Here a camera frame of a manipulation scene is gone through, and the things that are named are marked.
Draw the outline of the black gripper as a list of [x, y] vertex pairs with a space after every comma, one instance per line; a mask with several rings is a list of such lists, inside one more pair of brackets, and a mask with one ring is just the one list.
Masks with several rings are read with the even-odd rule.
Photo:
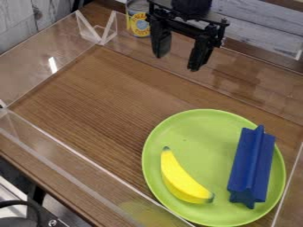
[[[195, 39], [187, 68], [196, 72], [207, 63], [213, 47], [220, 47], [229, 21], [211, 11], [212, 0], [147, 0], [149, 15], [167, 20], [176, 31], [193, 35]], [[161, 20], [151, 21], [151, 48], [155, 57], [161, 58], [171, 50], [172, 32]]]

